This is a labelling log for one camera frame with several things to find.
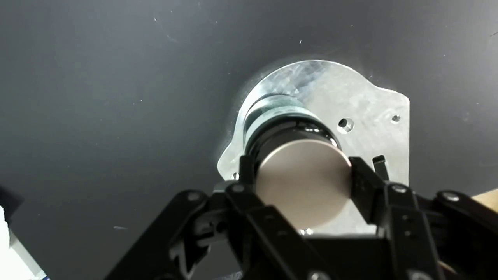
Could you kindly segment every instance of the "screw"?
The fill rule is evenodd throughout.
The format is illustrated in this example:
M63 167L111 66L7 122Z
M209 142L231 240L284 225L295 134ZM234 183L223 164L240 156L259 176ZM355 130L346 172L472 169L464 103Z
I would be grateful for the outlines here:
M393 186L391 189L397 194L407 194L407 189L402 186Z
M458 198L458 195L455 195L455 194L443 194L443 197L444 197L447 201L452 201L452 203L461 201L461 198Z
M331 280L331 278L326 273L312 271L309 280Z
M408 276L410 276L410 280L433 280L433 278L430 278L422 271L410 271Z
M399 117L399 116L393 116L393 124L399 124L401 120L402 120L402 117Z
M245 192L245 190L247 190L247 189L245 189L243 186L234 186L234 187L233 187L233 192L234 192L234 194L242 194L242 192Z
M201 194L198 194L198 192L191 192L187 197L187 201L192 201L192 203L200 201L200 200L201 200Z

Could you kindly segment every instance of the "white object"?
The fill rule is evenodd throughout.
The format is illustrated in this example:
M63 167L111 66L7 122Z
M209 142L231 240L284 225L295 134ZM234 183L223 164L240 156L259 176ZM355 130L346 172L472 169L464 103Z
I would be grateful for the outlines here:
M0 279L2 280L49 280L46 273L16 239L5 222L0 206Z

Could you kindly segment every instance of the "black background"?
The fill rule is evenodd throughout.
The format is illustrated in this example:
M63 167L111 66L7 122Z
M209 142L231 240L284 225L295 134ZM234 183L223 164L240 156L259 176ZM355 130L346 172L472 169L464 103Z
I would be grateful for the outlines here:
M176 192L220 181L247 82L301 57L410 97L419 194L498 187L497 0L4 0L15 231L52 279L103 279Z

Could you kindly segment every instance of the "cylindrical object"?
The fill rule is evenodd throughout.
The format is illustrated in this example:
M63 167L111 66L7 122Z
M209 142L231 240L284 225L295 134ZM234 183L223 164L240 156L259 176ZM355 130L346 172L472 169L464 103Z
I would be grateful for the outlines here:
M299 105L281 100L265 106L248 119L250 164L240 173L251 175L257 197L276 206L298 231L331 223L351 197L349 159L331 130Z

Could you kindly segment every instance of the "bolt hole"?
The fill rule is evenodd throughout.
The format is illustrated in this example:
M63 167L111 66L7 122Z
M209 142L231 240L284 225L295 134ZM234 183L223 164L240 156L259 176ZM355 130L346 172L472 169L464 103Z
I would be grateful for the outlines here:
M402 120L402 117L399 117L399 116L393 116L393 124L401 124L401 120Z
M355 124L351 119L341 119L338 127L341 134L349 134L351 131L354 131Z

